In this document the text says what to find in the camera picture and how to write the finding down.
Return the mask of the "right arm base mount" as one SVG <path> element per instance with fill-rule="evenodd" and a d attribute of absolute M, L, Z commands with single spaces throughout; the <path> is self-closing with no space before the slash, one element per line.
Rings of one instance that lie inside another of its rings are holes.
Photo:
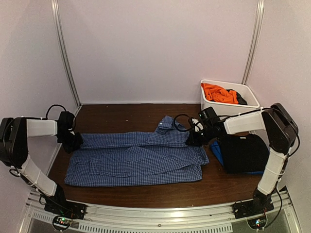
<path fill-rule="evenodd" d="M 274 205 L 268 203 L 264 207 L 256 207 L 253 200 L 236 201 L 233 205 L 235 219 L 246 218 L 252 230 L 262 230 L 268 223 L 267 212 L 274 210 Z"/>

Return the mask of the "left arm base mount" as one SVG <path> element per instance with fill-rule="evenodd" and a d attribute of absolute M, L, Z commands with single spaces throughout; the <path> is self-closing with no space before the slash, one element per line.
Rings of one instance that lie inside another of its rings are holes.
<path fill-rule="evenodd" d="M 74 224 L 74 220 L 83 220 L 87 206 L 82 203 L 67 201 L 67 206 L 48 201 L 44 204 L 44 210 L 55 214 L 52 226 L 55 230 L 63 232 Z"/>

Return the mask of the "blue checked button shirt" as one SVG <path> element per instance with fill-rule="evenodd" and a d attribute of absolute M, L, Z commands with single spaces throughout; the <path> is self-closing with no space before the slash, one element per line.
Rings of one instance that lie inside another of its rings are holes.
<path fill-rule="evenodd" d="M 209 158 L 188 146 L 189 133 L 170 116 L 153 132 L 84 133 L 69 162 L 65 184 L 120 187 L 196 182 Z"/>

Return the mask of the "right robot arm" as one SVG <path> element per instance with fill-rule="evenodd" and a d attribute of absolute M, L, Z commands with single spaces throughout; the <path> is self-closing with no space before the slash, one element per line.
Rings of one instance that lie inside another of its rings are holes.
<path fill-rule="evenodd" d="M 235 115 L 218 115 L 209 107 L 198 115 L 189 119 L 187 145 L 202 146 L 215 139 L 226 172 L 261 172 L 249 203 L 249 210 L 260 214 L 296 152 L 293 146 L 300 142 L 295 121 L 280 103 Z"/>

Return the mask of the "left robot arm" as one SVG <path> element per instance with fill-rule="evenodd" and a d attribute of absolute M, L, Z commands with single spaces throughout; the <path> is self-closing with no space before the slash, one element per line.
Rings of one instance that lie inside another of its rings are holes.
<path fill-rule="evenodd" d="M 63 188 L 45 175 L 29 155 L 28 139 L 57 138 L 66 153 L 78 150 L 83 139 L 76 133 L 75 115 L 62 111 L 57 120 L 36 117 L 6 117 L 0 123 L 0 160 L 14 176 L 21 177 L 43 195 L 60 216 L 70 211 Z"/>

